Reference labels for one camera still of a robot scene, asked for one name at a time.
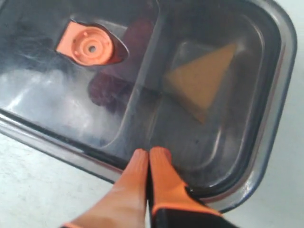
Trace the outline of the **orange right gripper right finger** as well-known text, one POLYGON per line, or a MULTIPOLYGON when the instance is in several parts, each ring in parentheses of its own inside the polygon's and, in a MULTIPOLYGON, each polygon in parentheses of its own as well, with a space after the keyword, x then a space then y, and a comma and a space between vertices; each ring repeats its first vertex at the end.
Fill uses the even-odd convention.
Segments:
POLYGON ((235 228, 220 212, 193 199, 187 184, 171 164, 171 153, 150 149, 152 228, 235 228))

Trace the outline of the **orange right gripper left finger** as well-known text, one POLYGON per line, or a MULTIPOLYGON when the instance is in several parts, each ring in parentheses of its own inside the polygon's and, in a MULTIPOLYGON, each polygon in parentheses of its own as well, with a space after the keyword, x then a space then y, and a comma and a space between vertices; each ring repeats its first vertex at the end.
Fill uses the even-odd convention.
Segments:
POLYGON ((149 155, 134 151, 131 160, 111 190, 92 208, 63 228, 143 228, 146 214, 146 184, 149 155))

